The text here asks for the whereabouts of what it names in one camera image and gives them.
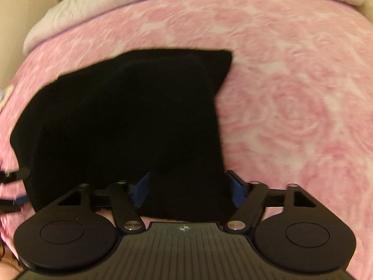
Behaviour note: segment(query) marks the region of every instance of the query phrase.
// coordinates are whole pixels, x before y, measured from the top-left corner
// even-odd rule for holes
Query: gray gripper base
[[[215,223],[153,223],[127,235],[116,251],[89,270],[67,276],[26,271],[19,280],[353,280],[344,270],[300,275],[263,260],[244,236]]]

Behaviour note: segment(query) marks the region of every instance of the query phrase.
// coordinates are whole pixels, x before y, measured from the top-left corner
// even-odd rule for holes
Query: white circular logo
[[[183,231],[185,233],[186,231],[190,230],[190,227],[186,226],[186,225],[183,225],[183,226],[180,226],[179,229],[180,229],[180,231]]]

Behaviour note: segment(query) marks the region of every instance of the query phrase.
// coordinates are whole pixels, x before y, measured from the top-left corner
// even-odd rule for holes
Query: metal screw
[[[227,224],[227,227],[230,230],[243,230],[246,227],[246,224],[243,223],[242,221],[234,220],[234,221],[229,221]]]
[[[127,221],[125,224],[124,224],[124,228],[126,230],[139,230],[141,229],[142,225],[139,221],[136,221],[136,220],[131,220],[131,221]]]

